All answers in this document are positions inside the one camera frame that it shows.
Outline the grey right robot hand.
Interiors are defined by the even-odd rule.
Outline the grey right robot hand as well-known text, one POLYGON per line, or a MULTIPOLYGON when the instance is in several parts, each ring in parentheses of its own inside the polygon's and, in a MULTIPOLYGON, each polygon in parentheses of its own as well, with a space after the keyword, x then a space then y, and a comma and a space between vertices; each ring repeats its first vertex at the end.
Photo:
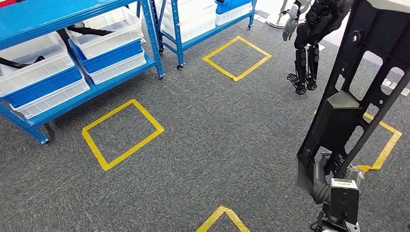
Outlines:
POLYGON ((331 152, 322 152, 322 157, 314 164, 313 193, 311 196, 316 204, 329 203, 331 201, 332 187, 338 189, 358 189, 361 180, 364 179, 364 172, 350 165, 341 179, 333 178, 328 183, 325 178, 325 167, 331 155, 331 152))

